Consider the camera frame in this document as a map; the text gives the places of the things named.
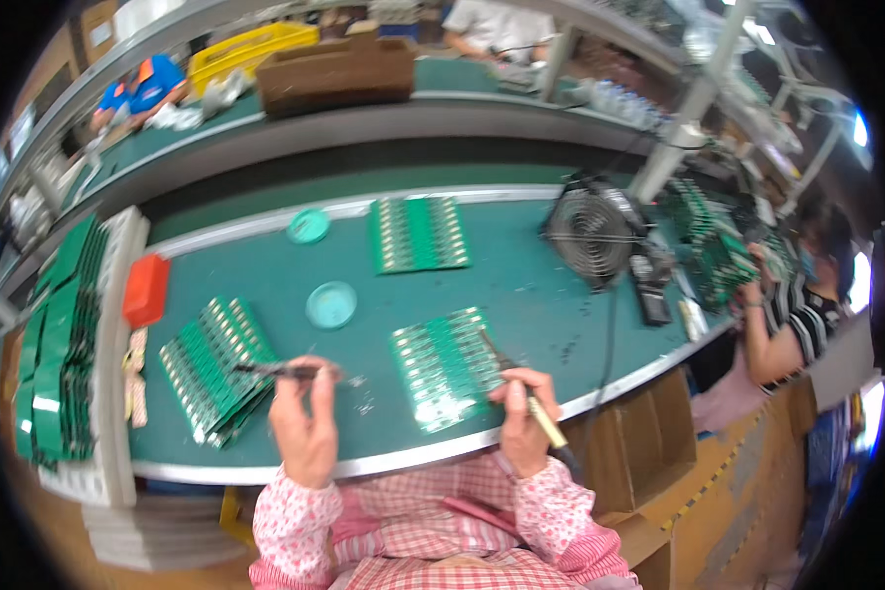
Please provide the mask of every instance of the round plastic dish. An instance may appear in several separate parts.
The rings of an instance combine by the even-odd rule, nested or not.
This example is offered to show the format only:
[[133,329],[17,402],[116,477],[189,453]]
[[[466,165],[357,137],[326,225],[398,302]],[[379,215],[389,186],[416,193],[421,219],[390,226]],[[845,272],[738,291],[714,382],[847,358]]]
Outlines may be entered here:
[[356,307],[357,293],[351,285],[333,280],[311,292],[305,313],[315,327],[338,329],[351,321]]
[[314,243],[321,240],[331,227],[331,218],[319,208],[303,208],[298,211],[287,231],[295,243]]

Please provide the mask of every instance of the woman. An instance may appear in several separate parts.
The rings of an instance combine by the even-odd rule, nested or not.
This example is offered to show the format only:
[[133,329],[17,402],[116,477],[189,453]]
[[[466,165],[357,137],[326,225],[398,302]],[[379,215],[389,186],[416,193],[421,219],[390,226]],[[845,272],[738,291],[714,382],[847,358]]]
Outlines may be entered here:
[[[506,414],[496,453],[339,489],[330,481],[338,370],[317,357],[292,365],[318,371],[312,382],[276,384],[269,420],[282,467],[256,504],[255,587],[641,587],[619,556],[619,536],[592,521],[593,492],[547,457],[547,438],[528,416],[525,384],[560,417],[549,375],[503,373],[507,384],[490,394]],[[302,408],[309,390],[311,417]]]
[[761,280],[743,285],[743,338],[732,370],[708,392],[692,398],[696,431],[719,431],[756,410],[782,384],[822,357],[845,315],[855,274],[849,219],[831,203],[816,200],[799,213],[800,272],[774,282],[757,244],[748,249]]

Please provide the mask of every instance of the pink checkered sleeve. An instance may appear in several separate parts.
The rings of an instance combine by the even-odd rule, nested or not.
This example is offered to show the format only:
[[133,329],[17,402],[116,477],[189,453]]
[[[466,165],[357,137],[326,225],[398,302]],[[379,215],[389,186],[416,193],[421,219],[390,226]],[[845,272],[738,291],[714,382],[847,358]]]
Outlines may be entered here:
[[260,590],[323,590],[334,582],[325,549],[328,529],[342,512],[338,486],[303,487],[279,469],[256,502],[253,538],[260,559],[249,578]]
[[518,480],[518,532],[541,559],[577,584],[608,575],[635,579],[619,555],[619,535],[593,522],[593,498],[567,467],[548,457],[543,471]]

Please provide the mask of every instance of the yellow plastic crate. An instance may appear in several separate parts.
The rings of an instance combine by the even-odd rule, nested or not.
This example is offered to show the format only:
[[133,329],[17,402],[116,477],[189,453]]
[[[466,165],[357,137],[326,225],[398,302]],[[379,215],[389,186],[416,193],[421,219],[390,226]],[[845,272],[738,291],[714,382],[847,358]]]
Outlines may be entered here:
[[231,39],[204,49],[190,58],[187,78],[197,96],[203,96],[212,79],[224,80],[236,68],[252,75],[271,53],[314,45],[318,42],[318,27],[295,23],[272,23],[247,31]]

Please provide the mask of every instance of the worker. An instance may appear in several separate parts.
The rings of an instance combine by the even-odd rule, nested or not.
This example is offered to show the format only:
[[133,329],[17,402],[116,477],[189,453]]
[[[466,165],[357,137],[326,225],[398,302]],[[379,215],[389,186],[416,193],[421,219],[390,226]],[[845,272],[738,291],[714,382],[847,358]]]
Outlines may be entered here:
[[468,58],[528,65],[547,59],[546,43],[554,34],[554,20],[519,6],[456,0],[442,28],[445,43]]
[[90,127],[98,132],[112,121],[118,109],[127,105],[130,112],[128,124],[140,129],[161,107],[180,102],[188,92],[187,78],[177,65],[166,55],[155,55],[108,87],[102,103],[92,115]]
[[505,406],[499,450],[339,487],[330,474],[340,370],[311,356],[290,365],[318,370],[310,382],[275,386],[269,420],[282,466],[253,517],[256,588],[641,587],[616,531],[590,517],[593,492],[547,456],[547,437],[528,415],[526,384],[560,417],[550,376],[502,373],[507,383],[489,394]]
[[855,275],[849,219],[821,199],[797,217],[800,269],[792,280],[767,271],[762,246],[748,245],[761,279],[743,285],[743,334],[732,369],[692,398],[696,431],[720,431],[755,411],[782,384],[823,356],[846,316]]

